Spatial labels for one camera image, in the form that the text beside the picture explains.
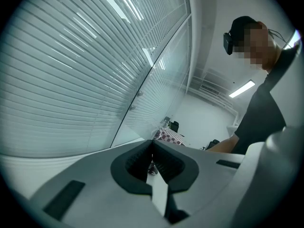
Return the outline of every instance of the man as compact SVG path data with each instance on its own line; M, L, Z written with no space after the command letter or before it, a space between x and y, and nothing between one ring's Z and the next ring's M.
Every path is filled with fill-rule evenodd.
M299 45L291 49L280 48L266 25L248 16L233 21L230 36L234 52L250 59L250 64L265 70L268 75L253 94L235 133L209 151L245 154L249 145L264 142L269 135L281 131L286 125L270 91L291 65Z

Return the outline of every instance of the checkered cloth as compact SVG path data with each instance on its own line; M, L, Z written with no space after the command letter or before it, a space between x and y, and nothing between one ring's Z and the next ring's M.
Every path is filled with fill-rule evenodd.
M164 140L170 143L175 143L175 144L182 144L182 136L170 128L163 128L160 129L156 136L154 137L157 140Z

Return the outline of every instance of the black recessed slot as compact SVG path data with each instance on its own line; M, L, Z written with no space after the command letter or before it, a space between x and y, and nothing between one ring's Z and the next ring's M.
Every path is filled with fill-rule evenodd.
M146 183L152 161L152 141L147 140L118 157L111 164L116 183L129 193L152 196L152 187Z
M234 169L237 169L240 166L240 163L235 163L235 162L225 161L225 160L219 160L216 162L216 164L228 166L228 167L231 167Z
M85 186L83 182L70 181L43 209L49 216L61 220L70 205L76 199L82 188Z
M200 172L192 158L166 146L163 141L153 141L153 161L172 194L188 190Z
M177 209L170 187L168 187L167 205L166 205L166 211L164 217L171 224L175 224L189 217L189 215L185 211L181 209Z

